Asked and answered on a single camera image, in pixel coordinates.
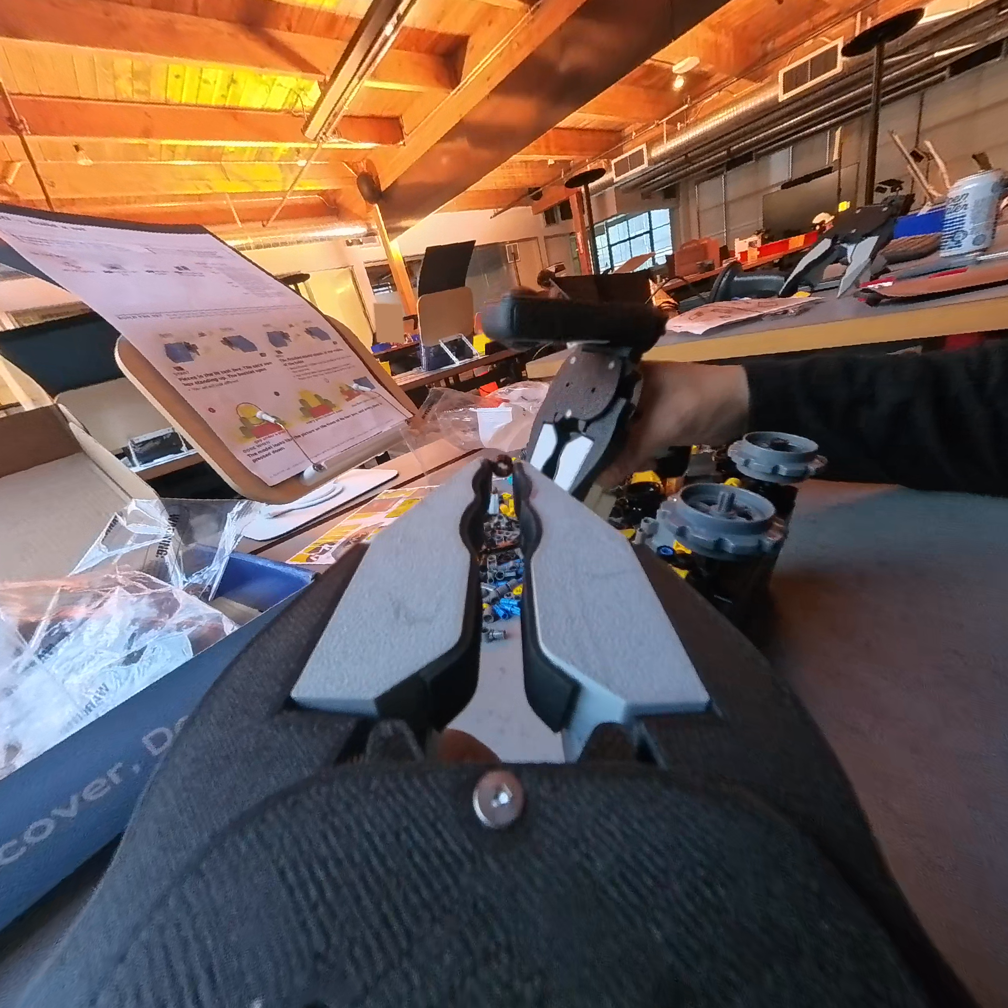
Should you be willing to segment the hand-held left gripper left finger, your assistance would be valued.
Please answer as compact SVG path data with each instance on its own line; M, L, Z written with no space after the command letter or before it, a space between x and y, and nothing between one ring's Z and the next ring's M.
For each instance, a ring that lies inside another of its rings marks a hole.
M367 545L293 702L437 732L465 708L478 681L493 476L489 460L471 461Z

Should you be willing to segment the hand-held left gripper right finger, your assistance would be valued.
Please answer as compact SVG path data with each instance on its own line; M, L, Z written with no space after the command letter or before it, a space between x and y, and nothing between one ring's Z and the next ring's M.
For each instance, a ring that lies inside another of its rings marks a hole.
M700 715L711 698L628 540L516 463L524 561L522 661L531 709L577 762L593 733Z

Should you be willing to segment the pile of small building pieces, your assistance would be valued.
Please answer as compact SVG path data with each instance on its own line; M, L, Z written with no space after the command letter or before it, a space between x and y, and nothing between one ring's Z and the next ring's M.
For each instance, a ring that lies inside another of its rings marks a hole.
M630 543L641 542L644 521L656 517L666 496L680 484L680 476L664 476L657 468L633 472L616 488L608 523ZM492 644L507 639L507 622L522 609L525 563L511 472L494 477L483 534L478 561L482 643Z

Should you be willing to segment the person's right forearm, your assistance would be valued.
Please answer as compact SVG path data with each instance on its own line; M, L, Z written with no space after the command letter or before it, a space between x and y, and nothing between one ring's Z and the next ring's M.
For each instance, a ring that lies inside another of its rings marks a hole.
M749 429L816 442L829 478L1007 495L1007 348L744 365Z

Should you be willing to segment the grey desk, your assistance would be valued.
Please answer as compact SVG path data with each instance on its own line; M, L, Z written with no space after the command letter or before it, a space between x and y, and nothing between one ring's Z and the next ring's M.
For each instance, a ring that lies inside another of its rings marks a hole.
M813 483L750 624L928 934L1006 1006L1006 501Z

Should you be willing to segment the person's right hand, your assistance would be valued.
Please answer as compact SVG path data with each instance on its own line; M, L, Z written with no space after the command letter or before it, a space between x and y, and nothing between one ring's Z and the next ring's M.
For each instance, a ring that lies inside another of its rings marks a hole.
M724 446L750 429L748 376L739 365L645 362L642 390L620 454L598 475L610 489L671 449Z

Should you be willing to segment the small clear plastic bag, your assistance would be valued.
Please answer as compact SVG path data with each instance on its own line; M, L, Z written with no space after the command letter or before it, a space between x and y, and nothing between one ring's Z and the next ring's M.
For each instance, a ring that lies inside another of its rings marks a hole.
M536 415L548 393L548 384L522 381L488 395L454 388L429 389L404 439L418 451L437 440L461 450L524 453Z

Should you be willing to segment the open instruction booklet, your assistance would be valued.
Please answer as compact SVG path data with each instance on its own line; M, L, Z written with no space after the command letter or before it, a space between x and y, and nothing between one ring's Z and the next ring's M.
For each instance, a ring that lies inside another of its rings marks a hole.
M384 490L341 517L286 562L305 568L332 565L354 545L368 545L381 531L436 489L435 485L419 485Z

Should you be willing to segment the short black floor lamp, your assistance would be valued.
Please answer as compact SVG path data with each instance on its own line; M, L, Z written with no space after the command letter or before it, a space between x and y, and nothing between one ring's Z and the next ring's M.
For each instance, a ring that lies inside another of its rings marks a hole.
M601 273L600 264L598 264L595 217L590 187L593 183L601 180L605 174L604 167L593 166L572 175L563 182L563 187L572 193L569 196L569 202L572 206L575 240L578 247L577 254L584 275L599 275Z

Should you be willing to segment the black toy vehicle model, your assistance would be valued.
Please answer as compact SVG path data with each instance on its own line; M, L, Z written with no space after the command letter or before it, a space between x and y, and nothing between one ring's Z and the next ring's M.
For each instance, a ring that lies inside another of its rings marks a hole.
M824 467L816 442L772 430L695 448L635 541L747 630L766 609L800 486Z

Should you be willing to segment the black and wooden chair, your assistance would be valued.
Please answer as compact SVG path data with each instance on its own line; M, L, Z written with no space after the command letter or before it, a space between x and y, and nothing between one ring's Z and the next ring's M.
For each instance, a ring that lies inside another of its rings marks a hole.
M418 324L422 346L474 334L475 307L467 285L476 242L428 246L418 278Z

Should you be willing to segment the folded paper leaflet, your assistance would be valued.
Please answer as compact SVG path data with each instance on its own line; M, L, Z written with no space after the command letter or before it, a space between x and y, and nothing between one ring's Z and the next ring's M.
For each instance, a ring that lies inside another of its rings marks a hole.
M706 303L671 317L666 321L665 334L704 335L749 321L780 316L793 316L808 310L821 299L817 296L737 298Z

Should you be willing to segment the wooden book stand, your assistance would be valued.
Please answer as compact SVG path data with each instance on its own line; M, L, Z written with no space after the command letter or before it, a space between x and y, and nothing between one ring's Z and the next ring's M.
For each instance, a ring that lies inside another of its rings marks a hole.
M350 329L311 306L162 321L116 346L124 375L239 496L254 538L295 529L396 475L364 465L418 412Z

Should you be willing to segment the dark monitor screen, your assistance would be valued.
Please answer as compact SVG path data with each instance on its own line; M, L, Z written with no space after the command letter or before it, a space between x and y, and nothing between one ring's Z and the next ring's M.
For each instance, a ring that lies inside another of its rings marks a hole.
M838 212L839 173L826 169L802 175L763 196L762 231L771 241L810 232L820 215Z

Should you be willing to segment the black and grey tool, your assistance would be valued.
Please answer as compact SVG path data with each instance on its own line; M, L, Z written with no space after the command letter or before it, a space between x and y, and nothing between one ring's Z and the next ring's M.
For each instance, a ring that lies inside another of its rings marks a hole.
M840 212L822 239L793 268L782 284L778 296L796 296L800 288L816 290L826 267L846 264L838 283L837 297L844 296L863 277L893 239L898 220L914 203L912 195L889 195L882 203Z

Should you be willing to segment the grey table with wooden edge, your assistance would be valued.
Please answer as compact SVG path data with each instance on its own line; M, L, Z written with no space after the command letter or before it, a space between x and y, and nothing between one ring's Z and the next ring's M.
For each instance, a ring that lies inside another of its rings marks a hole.
M985 262L997 284L941 296L893 299L871 307L853 296L820 299L809 309L743 321L709 334L668 334L646 362L710 363L875 345L917 344L1006 330L1006 255Z

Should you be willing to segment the clear plastic bags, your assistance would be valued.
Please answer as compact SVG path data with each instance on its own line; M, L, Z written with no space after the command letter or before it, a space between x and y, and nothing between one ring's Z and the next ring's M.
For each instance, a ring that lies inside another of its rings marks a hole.
M214 600L261 509L135 499L69 574L2 585L3 778L241 626Z

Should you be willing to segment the long ceiling light fixture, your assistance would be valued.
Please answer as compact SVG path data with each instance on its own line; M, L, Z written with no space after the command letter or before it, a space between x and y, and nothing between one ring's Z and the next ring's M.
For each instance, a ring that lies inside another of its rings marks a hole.
M342 56L321 86L303 133L316 145L331 138L365 82L387 56L415 1L373 1Z

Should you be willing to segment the large instruction manual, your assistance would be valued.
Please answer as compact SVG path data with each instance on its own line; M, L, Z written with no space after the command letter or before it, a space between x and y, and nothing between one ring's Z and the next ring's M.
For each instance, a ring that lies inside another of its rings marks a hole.
M203 227L2 205L1 235L107 321L125 377L246 499L293 502L415 415L346 326Z

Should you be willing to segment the dark blue cardboard box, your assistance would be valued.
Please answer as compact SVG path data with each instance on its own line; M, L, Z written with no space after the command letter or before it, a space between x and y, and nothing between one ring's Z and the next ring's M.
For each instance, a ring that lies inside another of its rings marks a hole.
M135 499L156 498L58 406L3 417L2 585L62 578ZM214 605L241 622L235 632L2 777L3 927L122 834L200 699L311 579L233 551Z

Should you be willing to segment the tall black floor lamp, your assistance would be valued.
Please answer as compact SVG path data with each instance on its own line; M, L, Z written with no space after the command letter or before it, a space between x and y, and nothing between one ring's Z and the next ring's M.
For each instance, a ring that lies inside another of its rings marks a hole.
M874 202L886 45L907 32L914 30L924 15L924 7L914 7L884 20L876 21L870 27L863 29L855 35L848 44L843 46L841 51L842 56L846 59L863 57L865 55L872 57L871 94L868 109L867 147L863 179L862 204L864 206L870 206Z

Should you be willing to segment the white and blue drink can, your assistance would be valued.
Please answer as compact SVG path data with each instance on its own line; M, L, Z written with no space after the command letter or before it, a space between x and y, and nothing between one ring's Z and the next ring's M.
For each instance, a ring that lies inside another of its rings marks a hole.
M939 257L985 252L993 243L1003 198L1005 170L990 169L963 177L944 200Z

